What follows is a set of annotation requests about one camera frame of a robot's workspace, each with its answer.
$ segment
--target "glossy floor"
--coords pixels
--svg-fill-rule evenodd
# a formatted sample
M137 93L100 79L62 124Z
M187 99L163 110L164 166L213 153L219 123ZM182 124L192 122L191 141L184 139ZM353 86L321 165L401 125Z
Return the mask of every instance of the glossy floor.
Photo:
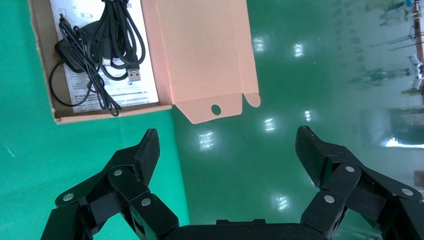
M188 224L171 112L56 125L27 0L0 0L0 16L0 239L40 239L56 197L137 144L147 128L157 128L161 143L150 188ZM116 215L95 239L137 238Z
M197 125L173 114L190 222L298 223L317 192L295 153L303 125L368 167L417 185L422 149L386 147L424 144L419 113L399 110L422 104L401 94L414 79L408 56L416 48L405 47L414 42L386 42L408 36L409 9L383 0L247 3L261 106L245 101L242 115ZM348 212L336 239L378 236Z

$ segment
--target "robotic claw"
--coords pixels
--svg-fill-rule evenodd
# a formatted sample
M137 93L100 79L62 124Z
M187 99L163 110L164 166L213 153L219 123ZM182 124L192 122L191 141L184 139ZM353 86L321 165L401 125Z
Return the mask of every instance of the robotic claw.
M139 144L116 151L102 171L56 198L41 240L92 240L118 213L142 240L326 240L348 209L385 240L424 240L424 203L417 190L365 167L346 147L321 141L307 126L298 129L295 149L320 189L300 223L217 220L179 227L177 216L148 187L160 153L158 133L149 129Z

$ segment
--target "usb connector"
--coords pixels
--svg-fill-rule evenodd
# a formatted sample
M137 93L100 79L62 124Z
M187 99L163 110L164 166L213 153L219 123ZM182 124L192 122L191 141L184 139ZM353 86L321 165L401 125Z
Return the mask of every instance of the usb connector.
M103 38L103 58L101 59L101 63L104 66L112 65L112 45L111 41L107 38Z
M132 83L132 82L136 82L136 81L141 81L141 77L140 77L140 69L138 68L129 68L127 69L128 72L128 82Z

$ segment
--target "cardboard box flap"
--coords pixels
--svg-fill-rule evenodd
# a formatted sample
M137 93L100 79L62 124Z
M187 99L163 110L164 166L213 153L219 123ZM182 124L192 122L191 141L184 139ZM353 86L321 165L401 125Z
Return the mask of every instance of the cardboard box flap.
M241 114L243 93L260 105L246 0L157 0L156 11L172 101L192 123Z

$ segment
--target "black wire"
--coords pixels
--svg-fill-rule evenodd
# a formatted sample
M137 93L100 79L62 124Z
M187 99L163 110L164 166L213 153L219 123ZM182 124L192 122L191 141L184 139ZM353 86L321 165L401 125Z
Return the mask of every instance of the black wire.
M81 102L77 104L67 104L61 101L53 90L53 74L55 73L56 69L65 62L65 60L61 60L54 66L49 77L48 83L52 96L59 103L67 107L76 107L85 102L88 99L90 93L95 93L101 109L107 110L112 116L118 116L119 110L122 108L106 91L105 81L99 74L99 68L96 68L95 62L89 58L80 28L74 26L72 29L69 23L64 18L61 18L59 22L59 29L63 35L64 41L68 43L70 58L74 60L81 69L84 70L89 80L87 83L87 93Z
M122 65L117 65L112 61L110 65L115 69L140 68L139 65L146 58L146 46L139 30L127 10L126 1L104 1L103 13L87 43L88 59L92 62L94 62L93 57L95 54L92 46L95 38L98 36L100 37L100 47L97 53L99 61L98 64L106 77L114 81L120 81L128 77L128 72L119 77L112 76L106 69L105 65L103 65L104 57L110 57L111 60L116 58L123 62ZM141 46L141 56L139 59L137 59L136 37ZM108 53L110 50L111 56L105 56L105 53Z

